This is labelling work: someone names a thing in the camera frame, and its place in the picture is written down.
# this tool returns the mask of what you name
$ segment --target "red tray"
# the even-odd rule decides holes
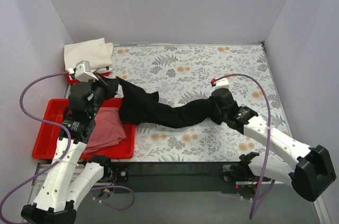
[[[112,98],[104,101],[102,106],[121,107],[122,98]],[[69,104],[66,98],[57,98],[50,100],[44,119],[52,122],[62,123],[63,112]],[[106,147],[88,155],[81,155],[82,159],[89,159],[93,155],[105,155],[111,159],[131,158],[134,154],[134,142],[136,126],[131,123],[124,123],[123,128],[126,133],[126,139],[121,140],[117,145]],[[34,145],[32,156],[35,159],[53,159],[60,128],[47,123],[42,123],[37,140]]]

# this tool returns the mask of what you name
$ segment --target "white cloth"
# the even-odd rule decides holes
[[[98,73],[110,72],[112,71],[112,53],[113,44],[105,43],[104,38],[65,45],[65,68],[73,69],[78,62],[84,60],[90,62],[92,72],[97,69]]]

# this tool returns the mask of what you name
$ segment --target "floral pattern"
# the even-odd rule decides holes
[[[232,73],[256,78],[266,91],[272,110],[272,125],[288,134],[279,97],[275,90],[262,46],[130,46],[114,47],[113,72],[143,87],[159,91],[159,102],[181,106],[213,91],[212,78]],[[230,90],[239,105],[247,105],[267,119],[260,89],[248,78],[228,78]],[[135,153],[129,161],[216,162],[237,161],[241,154],[265,152],[265,147],[211,120],[193,127],[172,129],[156,124],[137,126]]]

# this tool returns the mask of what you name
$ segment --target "pink cloth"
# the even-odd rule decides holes
[[[101,107],[95,117],[96,126],[87,143],[84,154],[90,154],[108,146],[114,146],[126,138],[117,107]]]

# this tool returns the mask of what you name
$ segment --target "gray wall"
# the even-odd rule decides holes
[[[74,42],[250,43],[286,0],[52,0]]]
[[[0,198],[31,177],[37,162],[31,153],[40,123],[19,108],[22,90],[34,79],[63,70],[63,46],[71,43],[50,0],[0,0],[1,95]],[[41,82],[24,99],[28,111],[43,117],[51,98],[64,97],[65,79]],[[8,199],[6,217],[20,221],[31,186]]]
[[[339,0],[287,0],[267,40],[270,62],[293,135],[326,147],[339,172]],[[336,181],[324,192],[339,223]]]

